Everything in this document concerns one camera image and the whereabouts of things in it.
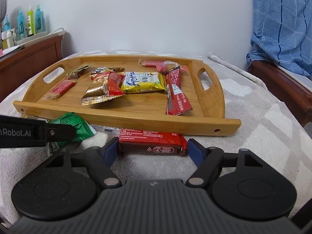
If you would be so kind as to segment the white marshmallow snack packet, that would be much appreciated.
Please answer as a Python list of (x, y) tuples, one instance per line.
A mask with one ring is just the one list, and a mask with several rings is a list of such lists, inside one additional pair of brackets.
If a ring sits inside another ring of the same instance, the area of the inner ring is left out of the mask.
[(89, 137), (81, 142), (79, 145), (80, 150), (85, 150), (87, 148), (98, 146), (103, 147), (107, 142), (109, 142), (115, 135), (111, 132), (97, 132), (94, 136)]

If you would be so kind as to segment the green snack packet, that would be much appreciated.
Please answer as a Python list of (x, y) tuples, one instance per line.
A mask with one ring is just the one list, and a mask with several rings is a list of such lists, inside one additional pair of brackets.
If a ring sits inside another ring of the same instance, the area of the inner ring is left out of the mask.
[(49, 143), (50, 150), (52, 151), (61, 150), (70, 143), (81, 143), (83, 140), (96, 134), (95, 129), (76, 113), (66, 113), (54, 121), (50, 120), (49, 123), (70, 125), (76, 130), (75, 138), (70, 141)]

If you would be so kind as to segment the red chocolate bar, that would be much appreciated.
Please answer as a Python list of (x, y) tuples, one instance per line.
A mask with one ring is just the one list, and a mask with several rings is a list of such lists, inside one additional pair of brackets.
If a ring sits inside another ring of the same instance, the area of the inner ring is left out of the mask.
[(119, 148), (125, 154), (187, 156), (187, 141), (178, 133), (121, 129)]

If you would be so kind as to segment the small red biscuit packet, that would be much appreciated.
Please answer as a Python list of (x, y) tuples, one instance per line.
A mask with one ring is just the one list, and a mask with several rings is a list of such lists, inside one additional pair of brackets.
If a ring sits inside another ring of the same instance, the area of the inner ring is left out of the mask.
[(58, 99), (75, 85), (74, 80), (64, 79), (49, 90), (43, 97), (43, 100)]

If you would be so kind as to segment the red gold snack bag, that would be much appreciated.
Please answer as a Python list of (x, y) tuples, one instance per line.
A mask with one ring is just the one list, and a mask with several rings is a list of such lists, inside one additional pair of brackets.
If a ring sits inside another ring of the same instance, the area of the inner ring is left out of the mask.
[(124, 72), (105, 72), (98, 74), (81, 98), (81, 105), (88, 106), (120, 98), (125, 95), (120, 88)]

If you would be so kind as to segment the gold green wafer packet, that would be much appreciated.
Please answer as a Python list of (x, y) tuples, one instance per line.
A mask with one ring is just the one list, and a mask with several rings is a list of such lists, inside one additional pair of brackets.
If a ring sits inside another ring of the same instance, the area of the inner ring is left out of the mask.
[(92, 63), (87, 63), (85, 65), (80, 65), (77, 68), (75, 68), (74, 70), (71, 70), (70, 72), (68, 72), (67, 75), (66, 75), (66, 78), (68, 78), (68, 79), (78, 79), (92, 65), (93, 65)]

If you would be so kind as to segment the pink candy packet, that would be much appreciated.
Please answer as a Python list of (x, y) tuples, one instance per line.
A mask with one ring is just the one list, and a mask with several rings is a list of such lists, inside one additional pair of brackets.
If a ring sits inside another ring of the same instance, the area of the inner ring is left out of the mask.
[(174, 61), (161, 61), (156, 65), (156, 69), (161, 74), (166, 74), (170, 70), (179, 67), (182, 72), (187, 72), (188, 68), (186, 66), (180, 65)]

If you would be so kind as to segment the red square biscuit packet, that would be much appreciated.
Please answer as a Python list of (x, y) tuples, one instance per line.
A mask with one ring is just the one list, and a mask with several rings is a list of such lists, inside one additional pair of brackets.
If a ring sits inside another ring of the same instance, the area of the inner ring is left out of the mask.
[(139, 60), (139, 65), (147, 68), (161, 68), (163, 66), (162, 61), (146, 61), (146, 60)]

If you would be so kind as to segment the long red snack bar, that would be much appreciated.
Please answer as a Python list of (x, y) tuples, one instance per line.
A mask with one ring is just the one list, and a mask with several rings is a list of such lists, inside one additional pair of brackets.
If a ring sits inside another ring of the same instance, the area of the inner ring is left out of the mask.
[(177, 66), (166, 74), (167, 82), (167, 115), (181, 115), (192, 110), (192, 106), (181, 90), (181, 71)]

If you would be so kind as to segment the grey white checkered blanket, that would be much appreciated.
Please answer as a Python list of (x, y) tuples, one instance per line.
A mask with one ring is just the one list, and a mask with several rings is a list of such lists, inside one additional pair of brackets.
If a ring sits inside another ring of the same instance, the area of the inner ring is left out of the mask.
[[(242, 124), (230, 137), (198, 136), (203, 146), (216, 146), (236, 153), (247, 148), (258, 155), (297, 190), (295, 215), (311, 199), (311, 137), (292, 115), (285, 103), (271, 94), (258, 79), (236, 72), (210, 59), (225, 95), (226, 116)], [(19, 219), (12, 201), (14, 185), (48, 157), (48, 148), (12, 148), (1, 150), (1, 213), (10, 223)], [(186, 180), (196, 169), (188, 157), (126, 155), (118, 159), (113, 172), (122, 180)]]

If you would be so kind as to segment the papers on cabinet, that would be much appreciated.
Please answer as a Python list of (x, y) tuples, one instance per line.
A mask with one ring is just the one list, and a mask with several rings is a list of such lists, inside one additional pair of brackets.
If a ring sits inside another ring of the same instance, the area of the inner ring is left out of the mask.
[(10, 48), (7, 48), (5, 50), (1, 50), (0, 58), (3, 58), (5, 56), (7, 56), (8, 54), (13, 53), (13, 52), (15, 52), (21, 48), (22, 48), (22, 45), (16, 45), (14, 47), (10, 47)]

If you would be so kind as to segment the bamboo serving tray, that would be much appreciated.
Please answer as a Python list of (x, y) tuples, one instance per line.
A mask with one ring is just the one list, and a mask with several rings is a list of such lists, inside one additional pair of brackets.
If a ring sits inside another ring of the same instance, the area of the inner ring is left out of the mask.
[(92, 68), (116, 66), (126, 71), (144, 71), (144, 67), (139, 65), (140, 60), (156, 61), (158, 57), (81, 56), (59, 61), (41, 72), (29, 86), (24, 98), (13, 103), (14, 107), (22, 114), (47, 119), (74, 112), (90, 124), (184, 135), (229, 136), (239, 129), (239, 119), (225, 117), (224, 93), (216, 73), (201, 60), (173, 58), (174, 62), (187, 67), (187, 71), (181, 74), (181, 89), (190, 101), (192, 110), (183, 115), (166, 114), (165, 92), (128, 94), (104, 103), (82, 106), (81, 98), (91, 83), (89, 73), (82, 75), (60, 98), (44, 99), (44, 95), (65, 77), (61, 74), (50, 83), (44, 81), (57, 68), (63, 68), (68, 73), (80, 65), (90, 64)]

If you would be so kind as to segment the yellow snack packet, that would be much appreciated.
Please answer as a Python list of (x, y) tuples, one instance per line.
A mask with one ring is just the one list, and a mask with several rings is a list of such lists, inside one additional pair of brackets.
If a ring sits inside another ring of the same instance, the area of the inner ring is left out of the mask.
[(138, 94), (166, 90), (164, 75), (148, 72), (125, 72), (121, 90), (126, 94)]

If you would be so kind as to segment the teal bottle right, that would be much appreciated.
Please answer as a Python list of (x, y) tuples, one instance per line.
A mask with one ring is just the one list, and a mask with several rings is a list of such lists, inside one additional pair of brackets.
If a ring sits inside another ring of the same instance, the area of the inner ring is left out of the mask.
[(40, 5), (38, 4), (35, 12), (35, 33), (39, 34), (43, 31), (43, 12), (41, 11)]

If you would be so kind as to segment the white seat cushion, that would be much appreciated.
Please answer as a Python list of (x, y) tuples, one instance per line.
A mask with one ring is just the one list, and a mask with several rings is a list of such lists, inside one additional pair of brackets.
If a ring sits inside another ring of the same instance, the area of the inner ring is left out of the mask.
[(291, 78), (293, 78), (295, 81), (297, 81), (299, 84), (301, 84), (303, 87), (305, 87), (307, 90), (312, 92), (312, 81), (308, 77), (288, 71), (281, 66), (277, 67), (285, 72), (287, 75), (289, 75)]

